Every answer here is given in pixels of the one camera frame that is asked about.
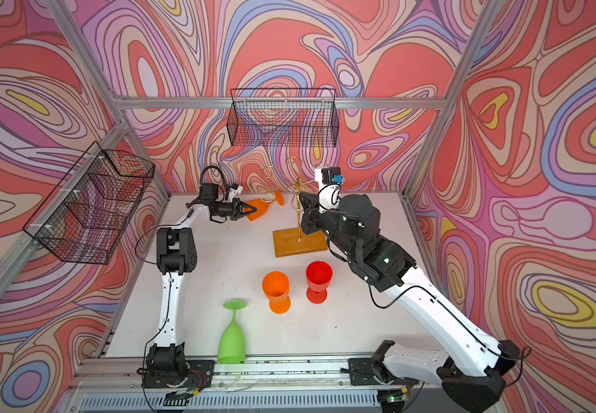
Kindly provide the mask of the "orange wine glass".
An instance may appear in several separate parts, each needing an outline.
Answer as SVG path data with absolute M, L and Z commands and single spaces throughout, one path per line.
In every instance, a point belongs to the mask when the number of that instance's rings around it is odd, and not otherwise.
M 262 289 L 273 313 L 284 314 L 290 309 L 290 283 L 287 275 L 279 271 L 268 273 L 263 278 Z
M 280 191 L 276 190 L 274 193 L 259 194 L 257 199 L 247 202 L 255 211 L 250 213 L 247 218 L 249 221 L 254 221 L 261 218 L 269 209 L 272 203 L 277 203 L 279 206 L 284 205 L 284 198 Z

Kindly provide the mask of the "red wine glass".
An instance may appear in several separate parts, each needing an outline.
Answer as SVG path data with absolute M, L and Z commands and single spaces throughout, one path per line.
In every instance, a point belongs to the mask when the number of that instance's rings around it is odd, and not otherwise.
M 315 261 L 306 268 L 307 299 L 313 304 L 322 304 L 327 300 L 327 288 L 332 282 L 332 267 L 325 262 Z

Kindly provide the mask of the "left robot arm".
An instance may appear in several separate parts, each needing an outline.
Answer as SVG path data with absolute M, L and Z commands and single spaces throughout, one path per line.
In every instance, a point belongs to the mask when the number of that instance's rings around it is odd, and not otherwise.
M 199 179 L 196 199 L 186 204 L 178 222 L 156 227 L 156 258 L 160 272 L 162 301 L 157 332 L 145 344 L 145 356 L 138 374 L 146 389 L 187 387 L 191 368 L 185 359 L 184 344 L 179 342 L 179 304 L 187 275 L 196 269 L 198 257 L 193 224 L 203 215 L 212 223 L 225 224 L 258 211 L 241 201 L 242 187 L 228 183 L 220 167 L 205 167 Z

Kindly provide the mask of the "green wine glass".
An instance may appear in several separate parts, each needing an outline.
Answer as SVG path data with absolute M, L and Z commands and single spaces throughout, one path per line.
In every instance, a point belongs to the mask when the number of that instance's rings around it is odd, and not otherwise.
M 230 300 L 223 307 L 232 312 L 232 318 L 220 337 L 217 361 L 220 364 L 239 364 L 246 359 L 246 338 L 238 324 L 237 313 L 246 308 L 246 303 Z

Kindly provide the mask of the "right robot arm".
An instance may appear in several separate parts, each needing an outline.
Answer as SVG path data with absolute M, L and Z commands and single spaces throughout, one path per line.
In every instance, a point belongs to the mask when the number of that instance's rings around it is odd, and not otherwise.
M 416 260 L 380 233 L 380 211 L 366 194 L 350 194 L 327 206 L 323 194 L 302 192 L 301 229 L 321 232 L 335 257 L 347 263 L 370 292 L 385 293 L 440 344 L 439 350 L 409 349 L 392 340 L 371 361 L 382 383 L 408 379 L 438 385 L 459 407 L 484 412 L 508 387 L 505 375 L 522 358 L 510 340 L 485 333 L 430 281 Z

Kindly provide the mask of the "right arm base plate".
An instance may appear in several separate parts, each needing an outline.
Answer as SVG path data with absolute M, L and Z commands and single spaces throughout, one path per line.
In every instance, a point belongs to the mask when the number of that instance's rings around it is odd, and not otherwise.
M 341 368 L 340 372 L 349 376 L 353 386 L 402 385 L 413 387 L 419 383 L 415 379 L 394 376 L 382 363 L 372 361 L 370 358 L 349 358 L 347 368 Z

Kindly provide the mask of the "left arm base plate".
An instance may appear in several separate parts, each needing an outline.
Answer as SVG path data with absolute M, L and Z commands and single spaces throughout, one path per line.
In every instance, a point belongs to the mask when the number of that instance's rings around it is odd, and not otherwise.
M 137 369 L 143 396 L 153 411 L 185 408 L 212 383 L 215 363 L 210 360 L 187 361 Z

